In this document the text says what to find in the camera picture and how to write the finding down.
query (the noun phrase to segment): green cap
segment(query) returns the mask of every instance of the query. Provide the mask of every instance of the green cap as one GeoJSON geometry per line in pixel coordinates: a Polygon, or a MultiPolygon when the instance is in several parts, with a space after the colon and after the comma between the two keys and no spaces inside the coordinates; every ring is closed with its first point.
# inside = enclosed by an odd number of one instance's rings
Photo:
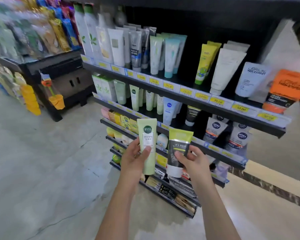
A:
{"type": "Polygon", "coordinates": [[[84,13],[84,9],[82,8],[81,3],[75,3],[75,4],[73,4],[73,7],[74,7],[76,12],[84,13]]]}
{"type": "Polygon", "coordinates": [[[83,8],[84,8],[84,12],[93,14],[93,7],[91,4],[84,4],[83,8]]]}

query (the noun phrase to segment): right hand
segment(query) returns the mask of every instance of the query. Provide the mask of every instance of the right hand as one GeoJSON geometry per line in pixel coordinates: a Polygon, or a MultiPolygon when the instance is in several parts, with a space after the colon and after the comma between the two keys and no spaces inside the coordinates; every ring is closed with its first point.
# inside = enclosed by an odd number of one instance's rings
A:
{"type": "Polygon", "coordinates": [[[212,177],[209,169],[209,160],[207,156],[196,146],[190,145],[187,157],[179,151],[174,153],[179,162],[181,162],[190,175],[192,184],[204,182],[211,183],[212,177]]]}

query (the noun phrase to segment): hand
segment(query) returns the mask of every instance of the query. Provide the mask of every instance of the hand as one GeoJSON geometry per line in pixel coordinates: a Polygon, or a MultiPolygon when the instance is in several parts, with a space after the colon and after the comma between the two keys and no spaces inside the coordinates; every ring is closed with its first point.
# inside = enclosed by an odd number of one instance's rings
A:
{"type": "Polygon", "coordinates": [[[194,188],[201,182],[213,184],[208,158],[198,147],[190,145],[187,158],[179,151],[176,151],[174,155],[187,169],[194,188]]]}
{"type": "Polygon", "coordinates": [[[140,154],[139,137],[132,141],[121,157],[121,173],[119,183],[134,191],[139,183],[142,170],[148,158],[151,147],[147,146],[140,154]]]}

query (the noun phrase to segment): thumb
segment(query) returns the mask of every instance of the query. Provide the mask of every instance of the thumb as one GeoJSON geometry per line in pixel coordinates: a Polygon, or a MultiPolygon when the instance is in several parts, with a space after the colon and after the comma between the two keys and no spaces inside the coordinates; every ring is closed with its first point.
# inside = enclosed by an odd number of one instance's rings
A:
{"type": "Polygon", "coordinates": [[[188,164],[189,160],[181,152],[175,151],[174,155],[176,156],[179,162],[181,162],[183,165],[185,165],[185,167],[187,167],[186,164],[188,164]]]}
{"type": "Polygon", "coordinates": [[[143,152],[140,154],[138,159],[141,159],[143,162],[147,160],[151,152],[151,146],[146,146],[145,149],[143,149],[143,152]]]}

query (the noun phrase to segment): left hand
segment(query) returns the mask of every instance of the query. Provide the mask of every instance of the left hand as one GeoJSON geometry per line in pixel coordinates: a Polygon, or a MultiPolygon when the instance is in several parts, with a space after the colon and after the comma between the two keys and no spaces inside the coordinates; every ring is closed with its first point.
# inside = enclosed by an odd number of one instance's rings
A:
{"type": "Polygon", "coordinates": [[[132,141],[125,153],[121,157],[121,173],[119,183],[122,183],[123,187],[128,187],[132,192],[136,189],[146,159],[150,155],[151,147],[147,146],[141,154],[139,137],[132,141]]]}

